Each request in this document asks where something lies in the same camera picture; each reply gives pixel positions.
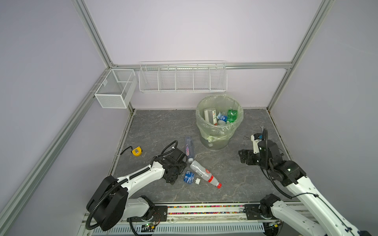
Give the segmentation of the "blue label white cap bottle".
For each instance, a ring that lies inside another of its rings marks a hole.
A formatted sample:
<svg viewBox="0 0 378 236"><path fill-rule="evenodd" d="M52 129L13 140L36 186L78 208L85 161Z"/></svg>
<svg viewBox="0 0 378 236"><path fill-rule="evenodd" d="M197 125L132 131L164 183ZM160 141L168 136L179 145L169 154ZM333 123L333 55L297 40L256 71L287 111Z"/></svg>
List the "blue label white cap bottle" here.
<svg viewBox="0 0 378 236"><path fill-rule="evenodd" d="M199 175L197 173L194 173L194 172L191 172L191 171L185 172L184 177L183 177L183 181L184 181L184 183L187 183L187 184L193 184L193 183L196 184L196 185L200 184Z"/></svg>

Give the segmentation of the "green bottle yellow cap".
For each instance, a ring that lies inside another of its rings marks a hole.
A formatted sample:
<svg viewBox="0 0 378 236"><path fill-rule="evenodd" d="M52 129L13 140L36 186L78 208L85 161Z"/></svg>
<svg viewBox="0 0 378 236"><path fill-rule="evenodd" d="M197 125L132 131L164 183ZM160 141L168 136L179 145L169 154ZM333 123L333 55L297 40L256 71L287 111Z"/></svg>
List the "green bottle yellow cap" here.
<svg viewBox="0 0 378 236"><path fill-rule="evenodd" d="M227 123L234 123L238 117L238 110L227 111Z"/></svg>

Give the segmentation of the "blue cap pepsi bottle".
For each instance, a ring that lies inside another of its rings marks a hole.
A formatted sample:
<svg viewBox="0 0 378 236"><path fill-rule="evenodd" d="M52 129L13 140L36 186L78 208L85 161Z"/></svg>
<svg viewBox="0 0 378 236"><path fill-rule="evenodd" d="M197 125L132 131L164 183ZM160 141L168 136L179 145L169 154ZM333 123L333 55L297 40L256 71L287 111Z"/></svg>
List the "blue cap pepsi bottle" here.
<svg viewBox="0 0 378 236"><path fill-rule="evenodd" d="M217 119L218 119L218 125L226 125L228 116L219 112L219 114L217 115Z"/></svg>

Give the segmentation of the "flower label tea bottle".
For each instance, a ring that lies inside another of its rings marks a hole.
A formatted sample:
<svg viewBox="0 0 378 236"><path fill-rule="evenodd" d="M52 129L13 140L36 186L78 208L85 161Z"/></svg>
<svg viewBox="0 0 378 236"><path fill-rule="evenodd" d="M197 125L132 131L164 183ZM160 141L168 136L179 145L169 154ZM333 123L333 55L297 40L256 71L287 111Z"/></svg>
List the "flower label tea bottle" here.
<svg viewBox="0 0 378 236"><path fill-rule="evenodd" d="M217 120L217 111L215 108L207 108L204 110L204 119L206 122L216 125L218 120Z"/></svg>

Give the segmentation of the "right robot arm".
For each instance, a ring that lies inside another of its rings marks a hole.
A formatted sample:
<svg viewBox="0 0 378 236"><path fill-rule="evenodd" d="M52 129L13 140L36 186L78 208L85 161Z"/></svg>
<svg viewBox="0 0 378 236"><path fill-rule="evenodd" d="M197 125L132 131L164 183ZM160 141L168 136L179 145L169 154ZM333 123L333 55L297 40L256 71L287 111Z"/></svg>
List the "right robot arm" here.
<svg viewBox="0 0 378 236"><path fill-rule="evenodd" d="M241 163L260 167L274 187L277 187L276 181L280 182L291 194L279 187L276 189L289 199L299 199L315 221L298 213L274 194L261 199L259 214L262 218L276 218L303 236L370 235L368 231L359 230L347 221L316 189L299 165L283 160L278 149L262 146L257 149L242 149L238 154Z"/></svg>

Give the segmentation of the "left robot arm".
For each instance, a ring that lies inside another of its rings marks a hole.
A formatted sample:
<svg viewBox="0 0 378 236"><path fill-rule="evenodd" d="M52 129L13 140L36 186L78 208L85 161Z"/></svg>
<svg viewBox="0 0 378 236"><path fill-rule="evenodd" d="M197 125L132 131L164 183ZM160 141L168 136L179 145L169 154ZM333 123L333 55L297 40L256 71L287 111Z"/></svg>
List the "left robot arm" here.
<svg viewBox="0 0 378 236"><path fill-rule="evenodd" d="M145 168L124 177L106 177L87 203L89 216L86 230L100 227L103 231L113 228L119 221L127 218L132 222L136 217L151 221L162 217L155 204L145 195L136 199L130 197L150 183L164 179L173 185L187 167L185 154L155 156Z"/></svg>

